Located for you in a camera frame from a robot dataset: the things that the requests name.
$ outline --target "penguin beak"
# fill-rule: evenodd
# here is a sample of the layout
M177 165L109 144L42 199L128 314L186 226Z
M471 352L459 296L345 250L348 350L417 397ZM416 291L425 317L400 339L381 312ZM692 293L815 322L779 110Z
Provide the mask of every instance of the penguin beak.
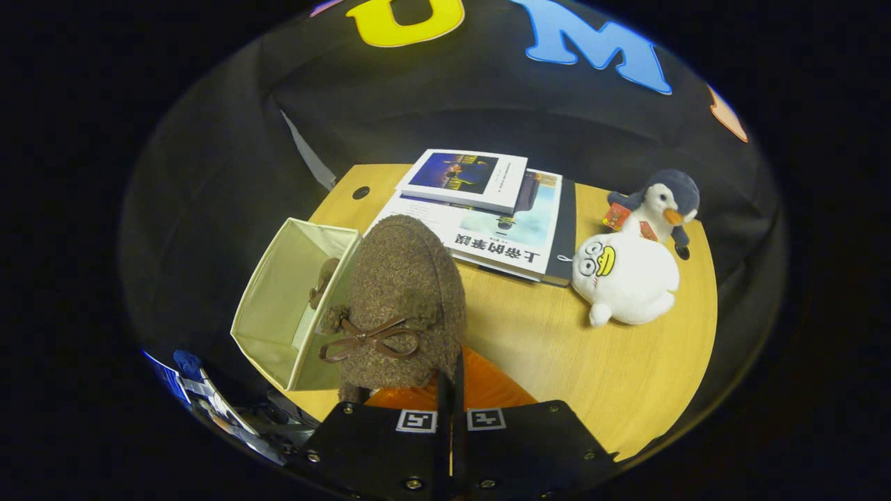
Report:
M665 212L663 212L662 215L672 226L678 226L683 222L683 216L681 216L677 210L665 209Z

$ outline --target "red tag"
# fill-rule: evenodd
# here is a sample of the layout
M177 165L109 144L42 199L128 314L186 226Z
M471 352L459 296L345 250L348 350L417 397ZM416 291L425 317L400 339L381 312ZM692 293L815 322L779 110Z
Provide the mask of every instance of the red tag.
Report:
M622 224L625 223L625 220L628 219L630 214L631 210L628 210L617 203L613 203L609 206L609 212L607 212L606 217L603 218L603 224L614 230L619 230L622 228Z
M656 232L654 232L653 228L650 227L650 223L646 221L641 221L641 236L643 238L650 239L653 242L659 241L658 237L656 236Z

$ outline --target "table surface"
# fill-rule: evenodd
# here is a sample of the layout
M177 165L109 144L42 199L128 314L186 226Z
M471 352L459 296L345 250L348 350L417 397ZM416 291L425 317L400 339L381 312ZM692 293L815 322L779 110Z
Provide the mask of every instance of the table surface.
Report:
M410 167L354 166L310 222L364 233ZM355 200L353 192L363 186L370 192ZM576 246L611 231L601 224L608 208L606 191L576 184ZM667 245L681 271L674 307L644 325L610 321L594 329L590 304L572 287L512 279L456 261L467 294L467 345L539 401L566 401L606 450L618 452L617 461L637 454L690 403L715 340L717 289L706 234L698 220L684 228L690 259L677 258L674 245ZM336 390L283 393L320 421L338 401Z

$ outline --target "white duck plush toy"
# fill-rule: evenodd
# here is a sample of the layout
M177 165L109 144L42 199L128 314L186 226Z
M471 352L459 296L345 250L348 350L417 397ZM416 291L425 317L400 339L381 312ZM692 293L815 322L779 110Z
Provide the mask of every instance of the white duck plush toy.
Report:
M661 243L640 235L640 220L628 216L615 233L585 240L572 259L572 287L592 303L594 327L611 318L646 324L674 305L681 282L674 256Z

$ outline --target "book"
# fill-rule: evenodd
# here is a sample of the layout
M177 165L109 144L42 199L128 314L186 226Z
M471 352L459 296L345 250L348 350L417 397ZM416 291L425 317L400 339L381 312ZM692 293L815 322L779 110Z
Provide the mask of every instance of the book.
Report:
M427 150L396 189L408 196L513 214L526 173L525 157L463 150Z
M179 399L180 402L187 405L188 407L192 406L192 402L189 400L189 397L185 394L185 386L183 385L183 378L179 375L179 373L170 367L161 364L157 358L149 355L148 351L143 350L143 354L146 358L149 359L149 363L151 364L151 368L154 369L155 374L161 379L161 382L170 390L173 395Z
M526 169L509 216L397 190L369 230L395 214L419 219L466 263L560 287L572 279L571 262L559 257L575 255L575 184L560 175Z

